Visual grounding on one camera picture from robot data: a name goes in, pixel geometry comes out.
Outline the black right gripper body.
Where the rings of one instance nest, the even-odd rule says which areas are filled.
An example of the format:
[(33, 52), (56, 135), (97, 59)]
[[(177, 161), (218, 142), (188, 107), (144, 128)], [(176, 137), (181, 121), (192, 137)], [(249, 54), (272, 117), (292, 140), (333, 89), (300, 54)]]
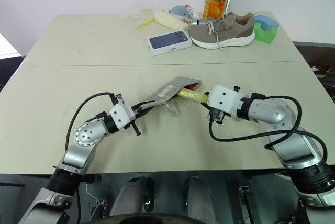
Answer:
[(209, 107), (209, 122), (211, 124), (216, 123), (222, 125), (224, 117), (225, 114), (223, 111), (213, 107)]

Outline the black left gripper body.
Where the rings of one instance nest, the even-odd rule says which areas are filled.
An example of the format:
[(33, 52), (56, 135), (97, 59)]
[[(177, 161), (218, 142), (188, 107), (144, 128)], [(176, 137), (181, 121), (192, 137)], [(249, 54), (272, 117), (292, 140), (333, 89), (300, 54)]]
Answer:
[(126, 129), (132, 127), (133, 130), (134, 130), (135, 133), (136, 133), (136, 136), (140, 136), (140, 135), (141, 135), (141, 132), (140, 132), (139, 128), (137, 127), (135, 121), (136, 121), (136, 119), (139, 119), (141, 116), (142, 116), (142, 112), (135, 113), (135, 119), (133, 119), (130, 123), (127, 123), (127, 124), (124, 126), (124, 129), (126, 130)]

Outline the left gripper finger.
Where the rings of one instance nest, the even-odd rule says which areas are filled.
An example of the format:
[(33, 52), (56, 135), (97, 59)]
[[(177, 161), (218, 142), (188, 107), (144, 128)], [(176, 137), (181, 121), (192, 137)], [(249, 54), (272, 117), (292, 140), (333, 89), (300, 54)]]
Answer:
[(151, 108), (153, 106), (155, 106), (154, 101), (146, 101), (146, 102), (141, 102), (141, 103), (138, 103), (138, 104), (134, 105), (132, 107), (132, 110), (133, 111), (143, 111), (143, 110), (146, 110), (146, 109)]
[(144, 115), (147, 114), (151, 109), (152, 109), (152, 108), (149, 107), (149, 108), (146, 108), (146, 109), (137, 111), (137, 113), (136, 113), (136, 118), (140, 118), (140, 117), (144, 116)]

